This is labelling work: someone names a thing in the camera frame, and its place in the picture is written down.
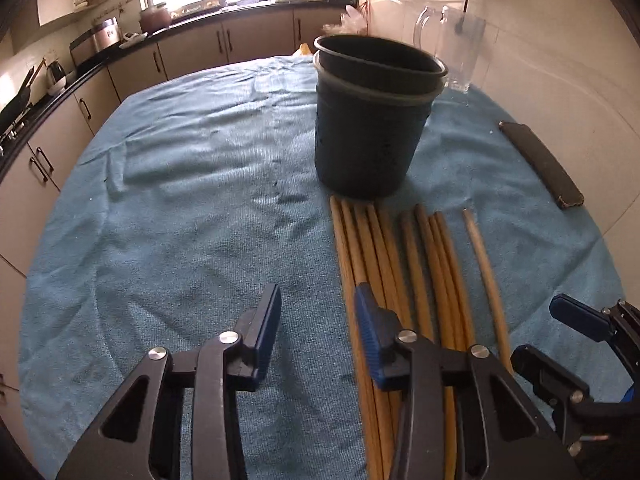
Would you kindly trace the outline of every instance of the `cabinet handle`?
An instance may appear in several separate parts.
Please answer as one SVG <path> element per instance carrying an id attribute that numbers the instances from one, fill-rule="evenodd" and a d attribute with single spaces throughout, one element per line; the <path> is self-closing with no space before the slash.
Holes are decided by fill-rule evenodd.
<path id="1" fill-rule="evenodd" d="M 38 155 L 42 155 L 44 157 L 44 160 L 46 160 L 47 164 L 49 165 L 49 173 L 53 173 L 53 166 L 51 165 L 49 159 L 47 158 L 47 155 L 44 154 L 44 151 L 39 146 L 36 149 L 36 156 Z"/>
<path id="2" fill-rule="evenodd" d="M 162 70 L 160 70 L 160 65 L 158 65 L 158 57 L 156 56 L 156 51 L 154 51 L 154 62 L 156 64 L 156 70 L 158 70 L 158 73 L 161 74 Z"/>
<path id="3" fill-rule="evenodd" d="M 86 120 L 90 121 L 91 120 L 91 112 L 89 111 L 89 107 L 86 105 L 85 100 L 80 98 L 80 100 L 78 101 L 78 104 L 81 104 L 82 106 L 84 106 L 84 110 L 86 111 Z"/>
<path id="4" fill-rule="evenodd" d="M 47 180 L 49 180 L 47 178 L 47 174 L 44 172 L 44 170 L 40 167 L 40 165 L 38 164 L 38 161 L 33 158 L 32 156 L 30 156 L 29 158 L 29 164 L 35 164 L 36 167 L 38 168 L 38 170 L 40 171 L 40 173 L 42 174 L 42 183 L 44 184 Z"/>

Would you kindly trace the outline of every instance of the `wooden dowel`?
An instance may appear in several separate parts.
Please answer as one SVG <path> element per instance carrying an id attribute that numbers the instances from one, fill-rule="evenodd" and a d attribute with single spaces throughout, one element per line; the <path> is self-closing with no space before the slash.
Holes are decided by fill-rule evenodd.
<path id="1" fill-rule="evenodd" d="M 393 310 L 400 320 L 400 324 L 404 328 L 413 329 L 412 325 L 407 325 L 406 316 L 403 315 L 398 305 L 398 295 L 396 293 L 396 282 L 394 281 L 389 256 L 386 251 L 385 239 L 383 238 L 376 208 L 373 204 L 367 205 L 367 216 L 373 234 L 373 242 L 376 248 L 376 256 L 380 266 L 380 274 L 382 275 L 382 286 L 385 291 L 386 307 Z M 398 423 L 400 421 L 400 409 L 402 408 L 402 395 L 400 392 L 389 392 L 389 402 L 391 404 L 391 423 L 393 425 L 394 437 L 398 435 Z"/>
<path id="2" fill-rule="evenodd" d="M 382 454 L 380 449 L 380 435 L 378 433 L 378 418 L 376 415 L 373 384 L 369 377 L 367 364 L 362 350 L 358 323 L 356 321 L 354 305 L 354 280 L 351 269 L 351 259 L 347 246 L 347 240 L 340 214 L 338 201 L 334 196 L 330 198 L 331 215 L 334 222 L 335 247 L 338 253 L 338 266 L 340 267 L 340 281 L 342 294 L 346 306 L 349 336 L 351 339 L 351 353 L 353 355 L 353 367 L 358 385 L 358 403 L 362 418 L 362 431 L 364 434 L 365 455 L 367 460 L 367 477 L 369 480 L 387 480 L 383 475 Z"/>
<path id="3" fill-rule="evenodd" d="M 429 297 L 427 286 L 424 281 L 424 273 L 418 256 L 418 246 L 414 235 L 411 213 L 405 211 L 400 215 L 400 226 L 402 229 L 402 240 L 404 241 L 404 252 L 409 264 L 409 274 L 414 290 L 415 313 L 418 316 L 420 333 L 428 339 L 433 340 L 433 323 L 431 322 L 431 309 L 429 307 Z"/>
<path id="4" fill-rule="evenodd" d="M 367 269 L 367 278 L 373 297 L 376 298 L 378 306 L 387 307 L 388 299 L 385 297 L 385 291 L 382 287 L 382 279 L 380 277 L 380 268 L 378 267 L 378 258 L 376 249 L 373 245 L 373 238 L 367 221 L 367 214 L 363 206 L 356 204 L 353 207 L 356 216 L 356 225 L 358 227 L 358 235 L 364 256 L 364 266 Z"/>
<path id="5" fill-rule="evenodd" d="M 445 348 L 455 349 L 455 339 L 453 326 L 450 318 L 449 298 L 440 267 L 440 259 L 436 250 L 433 232 L 429 225 L 427 213 L 422 204 L 415 207 L 415 215 L 420 226 L 422 243 L 427 254 L 429 270 L 431 271 L 431 281 L 436 296 L 436 306 L 438 311 L 438 325 L 440 326 L 440 343 Z M 445 480 L 454 480 L 456 477 L 456 457 L 458 453 L 456 441 L 456 409 L 453 397 L 453 389 L 444 389 L 444 471 Z"/>
<path id="6" fill-rule="evenodd" d="M 406 291 L 406 283 L 404 281 L 404 273 L 402 272 L 402 264 L 400 263 L 400 254 L 398 253 L 398 245 L 396 236 L 394 235 L 393 224 L 389 217 L 388 210 L 381 204 L 378 204 L 378 219 L 382 228 L 382 235 L 385 239 L 386 252 L 389 255 L 389 263 L 396 284 L 396 293 L 398 298 L 398 317 L 400 323 L 405 328 L 413 329 L 413 321 L 411 318 L 411 309 L 409 307 L 409 295 Z"/>
<path id="7" fill-rule="evenodd" d="M 451 268 L 449 267 L 449 261 L 447 260 L 447 252 L 444 248 L 442 236 L 440 235 L 440 229 L 434 216 L 429 217 L 429 226 L 431 232 L 433 232 L 433 238 L 436 243 L 436 250 L 438 251 L 438 259 L 440 260 L 440 268 L 442 269 L 442 276 L 444 277 L 444 285 L 447 289 L 447 297 L 449 298 L 449 311 L 451 316 L 451 326 L 453 327 L 453 339 L 456 345 L 456 350 L 464 351 L 465 348 L 465 331 L 462 327 L 462 317 L 460 316 L 460 308 L 458 306 L 458 295 L 456 294 L 456 287 L 453 284 L 453 278 L 451 277 Z"/>
<path id="8" fill-rule="evenodd" d="M 356 279 L 357 283 L 364 283 L 367 281 L 367 275 L 364 271 L 364 266 L 362 263 L 362 253 L 360 252 L 360 243 L 358 241 L 358 236 L 356 235 L 356 229 L 353 224 L 353 217 L 351 216 L 351 208 L 349 203 L 346 200 L 342 200 L 342 214 L 344 216 L 344 223 L 347 227 L 347 240 L 349 244 L 349 252 L 351 254 L 351 263 L 353 264 L 354 273 L 356 275 L 360 275 L 361 281 Z M 369 225 L 366 224 L 367 218 L 364 217 L 365 224 L 361 229 L 361 237 L 368 239 L 370 241 L 371 234 L 369 231 Z M 365 254 L 369 254 L 368 258 L 370 258 L 370 250 L 373 249 L 372 242 L 370 242 L 371 247 L 365 251 Z M 379 272 L 378 263 L 376 261 L 369 262 L 369 267 L 372 272 L 373 269 L 376 269 L 376 272 Z M 391 415 L 391 405 L 389 400 L 389 394 L 386 392 L 381 392 L 375 385 L 373 386 L 373 396 L 375 400 L 375 413 L 378 421 L 378 438 L 380 441 L 380 453 L 381 453 L 381 461 L 382 461 L 382 472 L 385 480 L 388 478 L 389 473 L 391 472 L 391 466 L 393 465 L 393 455 L 394 455 L 394 426 L 392 422 Z"/>
<path id="9" fill-rule="evenodd" d="M 441 211 L 436 211 L 436 222 L 440 229 L 440 235 L 444 242 L 444 248 L 447 251 L 447 259 L 449 261 L 449 267 L 453 277 L 453 282 L 456 287 L 456 294 L 458 296 L 458 306 L 460 308 L 460 316 L 462 317 L 462 326 L 465 330 L 465 349 L 471 345 L 476 344 L 476 330 L 474 329 L 474 321 L 471 316 L 471 307 L 469 305 L 469 294 L 466 291 L 464 279 L 462 278 L 462 271 L 460 270 L 460 263 L 456 254 L 456 248 L 453 245 L 453 239 L 451 232 L 447 226 L 447 221 Z"/>
<path id="10" fill-rule="evenodd" d="M 504 367 L 513 374 L 513 367 L 511 367 L 511 345 L 509 343 L 509 329 L 507 322 L 504 319 L 504 307 L 502 306 L 502 300 L 500 298 L 500 290 L 498 290 L 498 284 L 495 281 L 494 272 L 491 268 L 491 262 L 489 261 L 489 255 L 486 252 L 484 241 L 482 241 L 482 235 L 480 229 L 476 225 L 474 217 L 469 209 L 462 211 L 465 217 L 466 230 L 469 233 L 471 244 L 476 252 L 476 258 L 478 258 L 478 264 L 480 266 L 480 273 L 482 274 L 482 281 L 484 282 L 484 288 L 486 289 L 487 298 L 489 299 L 489 307 L 491 308 L 491 314 L 494 318 L 495 336 L 498 341 L 498 352 L 500 353 L 500 361 Z"/>

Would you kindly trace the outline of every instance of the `black countertop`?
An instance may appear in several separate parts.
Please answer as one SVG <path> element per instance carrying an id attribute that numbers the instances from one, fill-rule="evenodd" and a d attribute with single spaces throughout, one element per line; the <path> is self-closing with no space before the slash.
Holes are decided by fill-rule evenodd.
<path id="1" fill-rule="evenodd" d="M 69 96 L 73 95 L 75 90 L 80 88 L 85 82 L 87 82 L 95 74 L 100 72 L 100 70 L 106 67 L 109 63 L 125 57 L 131 52 L 135 52 L 136 50 L 139 50 L 140 48 L 143 48 L 149 44 L 157 43 L 163 38 L 168 38 L 170 36 L 174 36 L 175 34 L 179 34 L 184 30 L 199 27 L 201 25 L 206 25 L 207 23 L 224 20 L 230 14 L 242 12 L 251 12 L 252 14 L 255 14 L 256 12 L 268 13 L 273 9 L 286 9 L 292 7 L 344 7 L 346 5 L 357 6 L 358 0 L 322 0 L 315 2 L 297 1 L 282 3 L 273 3 L 269 1 L 242 6 L 223 7 L 222 9 L 216 10 L 209 14 L 203 14 L 191 19 L 183 20 L 179 23 L 175 23 L 167 28 L 149 35 L 144 41 L 141 41 L 140 43 L 129 48 L 111 49 L 109 55 L 106 58 L 102 59 L 95 66 L 84 72 L 80 77 L 78 77 L 78 79 L 69 84 L 60 94 L 54 97 L 46 94 L 42 99 L 40 99 L 36 104 L 33 105 L 33 107 L 25 115 L 25 118 L 28 119 L 28 124 L 17 134 L 16 139 L 13 141 L 14 144 L 12 145 L 11 150 L 8 151 L 3 158 L 0 158 L 0 182 L 6 175 L 9 168 L 11 168 L 11 165 L 17 155 L 26 146 L 27 142 L 29 142 L 29 139 L 38 130 L 38 128 L 47 119 L 47 117 L 51 115 L 51 113 L 60 105 L 60 103 L 62 103 Z"/>

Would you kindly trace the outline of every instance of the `glass pitcher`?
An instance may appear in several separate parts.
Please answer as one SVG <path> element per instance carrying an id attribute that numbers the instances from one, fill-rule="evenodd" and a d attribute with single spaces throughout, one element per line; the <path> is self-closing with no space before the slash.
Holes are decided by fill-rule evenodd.
<path id="1" fill-rule="evenodd" d="M 415 22 L 415 47 L 422 48 L 420 45 L 422 29 L 432 16 L 438 15 L 440 27 L 434 54 L 449 69 L 446 86 L 466 92 L 469 90 L 471 76 L 476 67 L 486 22 L 482 18 L 449 6 L 442 7 L 442 10 L 425 7 L 418 21 Z"/>

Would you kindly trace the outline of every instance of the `silver rivet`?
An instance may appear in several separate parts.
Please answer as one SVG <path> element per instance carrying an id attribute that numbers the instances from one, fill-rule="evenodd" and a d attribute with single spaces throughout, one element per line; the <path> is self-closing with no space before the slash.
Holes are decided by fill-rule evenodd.
<path id="1" fill-rule="evenodd" d="M 580 390 L 575 390 L 571 394 L 571 397 L 569 397 L 569 400 L 574 404 L 578 404 L 582 402 L 583 399 L 584 399 L 584 393 L 582 393 Z"/>
<path id="2" fill-rule="evenodd" d="M 403 343 L 415 343 L 415 341 L 418 339 L 418 336 L 412 330 L 401 330 L 398 333 L 398 339 Z"/>
<path id="3" fill-rule="evenodd" d="M 489 349 L 482 345 L 473 345 L 471 347 L 471 355 L 479 359 L 487 359 L 489 357 Z"/>
<path id="4" fill-rule="evenodd" d="M 573 444 L 569 446 L 569 454 L 571 456 L 578 456 L 578 453 L 582 451 L 582 443 L 579 440 L 576 440 Z"/>
<path id="5" fill-rule="evenodd" d="M 238 335 L 238 332 L 234 332 L 233 330 L 228 330 L 227 332 L 223 332 L 222 334 L 220 334 L 218 336 L 218 339 L 220 339 L 220 342 L 225 344 L 225 345 L 230 345 L 231 343 L 235 343 L 236 341 L 238 341 L 238 338 L 240 336 Z"/>
<path id="6" fill-rule="evenodd" d="M 151 350 L 149 350 L 149 359 L 153 361 L 159 361 L 160 359 L 164 359 L 165 355 L 166 355 L 166 348 L 164 348 L 163 346 L 156 346 L 155 348 L 152 348 Z"/>

